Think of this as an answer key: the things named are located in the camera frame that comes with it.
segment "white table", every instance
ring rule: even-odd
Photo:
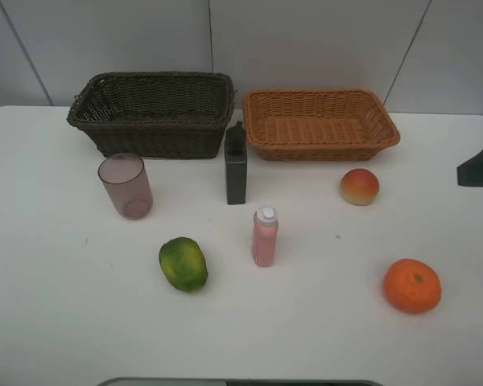
[[[265,162],[251,151],[239,206],[225,202],[222,156],[150,160],[155,205],[129,221],[67,111],[0,109],[0,385],[483,385],[483,188],[456,184],[456,167],[483,148],[483,117],[392,114],[402,140],[369,162]],[[380,179],[369,207],[338,194],[354,167]],[[250,256],[263,204],[280,218],[269,269]],[[206,255],[197,294],[159,269],[159,247],[177,236]],[[388,265],[404,257],[440,275],[443,298],[428,314],[402,314],[381,295]]]

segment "orange wicker basket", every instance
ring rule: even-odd
[[[383,104],[365,90],[254,90],[243,103],[247,140],[268,160],[368,160],[397,145]]]

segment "cup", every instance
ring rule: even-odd
[[[151,185],[145,163],[138,155],[122,153],[107,158],[98,167],[98,178],[122,216],[136,220],[150,211]]]

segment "basket rim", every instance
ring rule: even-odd
[[[383,113],[388,127],[392,131],[390,139],[384,141],[367,141],[367,142],[346,142],[339,143],[332,142],[264,142],[257,139],[253,135],[251,128],[251,114],[252,108],[249,99],[254,94],[336,94],[336,93],[359,93],[370,97],[373,102]],[[385,110],[384,105],[379,100],[378,96],[363,88],[259,88],[250,90],[243,97],[243,121],[247,132],[247,141],[258,150],[364,150],[364,149],[381,149],[395,146],[399,143],[401,136],[395,123],[390,118],[390,114]]]
[[[225,82],[227,86],[227,102],[225,106],[225,111],[217,119],[212,119],[211,121],[192,121],[192,120],[146,120],[146,121],[93,121],[89,119],[81,119],[77,117],[77,114],[84,104],[84,101],[91,93],[93,86],[102,79],[108,78],[155,78],[155,77],[189,77],[189,78],[216,78],[221,79]],[[114,129],[117,127],[135,127],[142,129],[144,127],[153,128],[155,125],[165,125],[165,127],[180,127],[182,124],[194,126],[196,128],[211,128],[211,126],[223,125],[230,120],[231,115],[234,111],[234,86],[232,79],[226,74],[219,72],[179,72],[179,71],[161,71],[161,72],[103,72],[93,76],[85,87],[80,91],[78,95],[75,96],[75,101],[72,103],[70,110],[68,111],[68,116],[66,121],[81,131],[89,129]],[[87,125],[88,128],[83,129],[79,126]]]

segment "pink bottle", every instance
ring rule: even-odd
[[[252,257],[258,267],[270,267],[274,264],[278,228],[277,211],[273,207],[260,207],[254,213]]]

